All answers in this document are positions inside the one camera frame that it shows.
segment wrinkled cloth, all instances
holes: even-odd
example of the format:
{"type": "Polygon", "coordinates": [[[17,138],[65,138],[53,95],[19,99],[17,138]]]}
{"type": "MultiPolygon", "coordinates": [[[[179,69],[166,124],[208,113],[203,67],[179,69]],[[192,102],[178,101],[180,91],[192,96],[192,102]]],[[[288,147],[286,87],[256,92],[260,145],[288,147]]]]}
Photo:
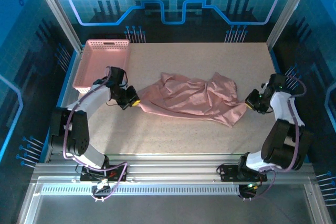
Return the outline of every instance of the wrinkled cloth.
{"type": "Polygon", "coordinates": [[[161,73],[161,79],[138,92],[144,112],[174,118],[213,120],[232,127],[245,113],[236,83],[219,73],[204,81],[161,73]]]}

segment beige table surface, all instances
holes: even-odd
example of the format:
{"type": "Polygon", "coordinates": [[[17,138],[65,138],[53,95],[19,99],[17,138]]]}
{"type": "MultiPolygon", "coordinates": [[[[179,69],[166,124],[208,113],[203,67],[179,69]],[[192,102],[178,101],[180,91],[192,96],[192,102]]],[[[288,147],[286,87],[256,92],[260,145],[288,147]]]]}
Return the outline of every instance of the beige table surface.
{"type": "MultiPolygon", "coordinates": [[[[265,43],[132,44],[131,49],[127,73],[137,90],[156,82],[161,72],[208,80],[217,71],[237,83],[238,97],[244,100],[274,73],[265,43]]],[[[248,110],[230,129],[104,104],[89,120],[90,143],[105,154],[255,152],[274,122],[272,113],[248,110]]]]}

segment pink tray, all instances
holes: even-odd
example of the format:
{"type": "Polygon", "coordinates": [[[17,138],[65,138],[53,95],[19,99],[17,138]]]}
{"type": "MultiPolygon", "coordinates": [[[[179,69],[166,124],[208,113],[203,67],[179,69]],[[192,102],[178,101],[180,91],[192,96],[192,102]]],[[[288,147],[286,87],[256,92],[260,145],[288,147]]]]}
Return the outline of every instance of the pink tray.
{"type": "Polygon", "coordinates": [[[72,86],[85,94],[96,80],[106,76],[107,66],[127,71],[130,53],[130,42],[126,39],[88,40],[72,86]]]}

